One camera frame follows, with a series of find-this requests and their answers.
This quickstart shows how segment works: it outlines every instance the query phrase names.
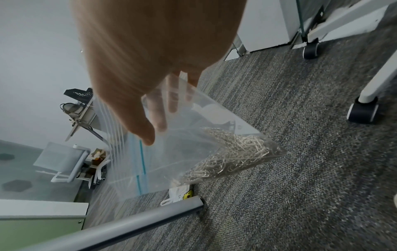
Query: human hand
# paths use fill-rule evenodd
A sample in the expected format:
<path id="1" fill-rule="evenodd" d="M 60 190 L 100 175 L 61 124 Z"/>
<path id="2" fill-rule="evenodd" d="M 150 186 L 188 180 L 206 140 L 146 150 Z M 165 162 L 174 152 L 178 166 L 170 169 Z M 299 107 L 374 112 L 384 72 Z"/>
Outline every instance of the human hand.
<path id="1" fill-rule="evenodd" d="M 95 93 L 127 130 L 153 144 L 155 128 L 167 128 L 156 87 L 180 71 L 197 86 L 201 72 L 232 44 L 245 2 L 72 0 Z M 167 79 L 167 88 L 175 84 Z M 144 95 L 152 123 L 142 106 Z M 167 100 L 167 109 L 176 112 L 175 94 L 169 92 Z"/>

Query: green cabinet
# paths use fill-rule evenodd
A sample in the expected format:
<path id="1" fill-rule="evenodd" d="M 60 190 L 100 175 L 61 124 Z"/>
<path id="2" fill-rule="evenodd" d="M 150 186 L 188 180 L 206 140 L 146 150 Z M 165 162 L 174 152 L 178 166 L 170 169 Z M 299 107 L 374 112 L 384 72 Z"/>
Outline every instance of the green cabinet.
<path id="1" fill-rule="evenodd" d="M 0 219 L 0 249 L 10 251 L 80 231 L 84 218 Z"/>

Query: transparent bag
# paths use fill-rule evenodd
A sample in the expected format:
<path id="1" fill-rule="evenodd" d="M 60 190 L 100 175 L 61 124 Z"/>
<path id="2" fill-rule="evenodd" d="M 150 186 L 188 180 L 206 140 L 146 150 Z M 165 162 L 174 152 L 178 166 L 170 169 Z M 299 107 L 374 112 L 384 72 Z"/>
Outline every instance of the transparent bag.
<path id="1" fill-rule="evenodd" d="M 287 154 L 186 81 L 174 75 L 167 78 L 179 87 L 170 88 L 164 80 L 150 94 L 163 104 L 167 122 L 165 132 L 156 130 L 151 146 L 127 132 L 108 107 L 95 100 L 111 149 L 107 180 L 121 199 L 232 175 Z M 147 99 L 142 102 L 150 118 Z"/>

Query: floor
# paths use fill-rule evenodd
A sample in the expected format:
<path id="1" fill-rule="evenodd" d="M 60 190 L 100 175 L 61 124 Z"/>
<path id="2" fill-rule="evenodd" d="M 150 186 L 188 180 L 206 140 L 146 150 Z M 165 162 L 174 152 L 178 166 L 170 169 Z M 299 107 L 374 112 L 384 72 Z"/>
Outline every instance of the floor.
<path id="1" fill-rule="evenodd" d="M 351 124 L 346 113 L 396 41 L 390 6 L 375 31 L 322 43 L 316 60 L 279 47 L 210 67 L 199 88 L 290 154 L 196 185 L 207 203 L 199 216 L 105 250 L 395 250 L 397 80 L 380 95 L 376 124 Z M 119 202 L 104 182 L 84 227 L 158 207 L 166 197 Z"/>

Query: black caster wheel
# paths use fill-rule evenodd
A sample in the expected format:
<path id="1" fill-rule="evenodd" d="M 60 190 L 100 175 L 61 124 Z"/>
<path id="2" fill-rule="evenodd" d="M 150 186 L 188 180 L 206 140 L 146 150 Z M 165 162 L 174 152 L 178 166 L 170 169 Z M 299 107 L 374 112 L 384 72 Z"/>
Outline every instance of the black caster wheel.
<path id="1" fill-rule="evenodd" d="M 360 103 L 359 98 L 356 98 L 356 101 L 350 106 L 347 113 L 347 120 L 359 124 L 372 123 L 379 107 L 379 105 L 376 104 L 377 101 L 378 98 L 376 97 L 370 103 Z"/>
<path id="2" fill-rule="evenodd" d="M 303 49 L 304 59 L 315 59 L 318 58 L 318 41 L 307 43 L 306 47 Z"/>

